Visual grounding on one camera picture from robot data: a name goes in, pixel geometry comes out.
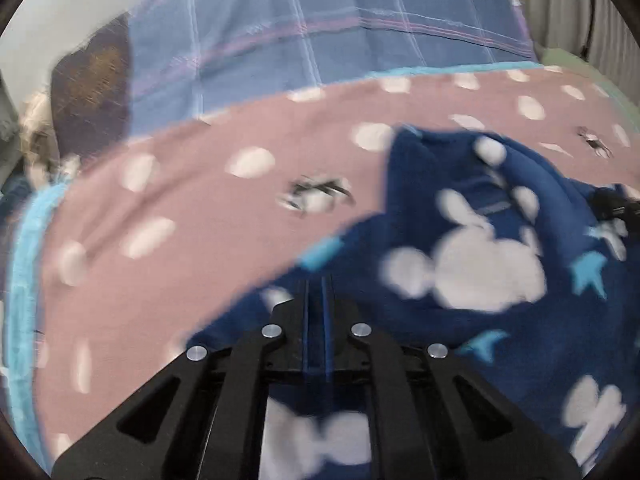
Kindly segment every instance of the pink polka dot fabric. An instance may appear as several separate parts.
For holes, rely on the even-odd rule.
[[[638,188],[630,125],[590,80],[559,70],[400,76],[277,95],[210,110],[84,168],[42,257],[47,359],[36,370],[36,410],[53,455],[234,297],[379,211],[397,124],[494,131],[567,176]],[[306,214],[286,207],[282,197],[303,176],[340,179],[354,204],[316,196]]]

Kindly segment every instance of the light blue star print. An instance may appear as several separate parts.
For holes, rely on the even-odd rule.
[[[473,352],[478,359],[492,365],[494,364],[494,346],[506,337],[509,337],[509,334],[504,330],[487,330],[464,343],[456,353],[464,355]]]
[[[607,299],[607,293],[602,283],[602,267],[607,263],[606,256],[598,251],[589,251],[576,258],[571,264],[573,274],[573,290],[576,296],[580,296],[588,286],[592,286],[598,296]]]

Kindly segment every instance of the blue plaid fabric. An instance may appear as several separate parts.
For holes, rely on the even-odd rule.
[[[132,135],[370,72],[535,60],[511,0],[145,0],[129,38]]]

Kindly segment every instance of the white wall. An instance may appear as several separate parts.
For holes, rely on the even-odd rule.
[[[0,70],[19,106],[99,27],[140,0],[24,0],[0,36]]]

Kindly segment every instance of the navy blue blanket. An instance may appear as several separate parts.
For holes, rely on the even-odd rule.
[[[639,391],[638,242],[624,224],[597,222],[593,189],[513,140],[408,126],[390,152],[385,212],[312,247],[190,345],[232,345],[298,280],[330,273],[399,342],[466,356],[586,472]],[[341,392],[327,413],[287,390],[271,397],[264,478],[366,477],[359,399]]]

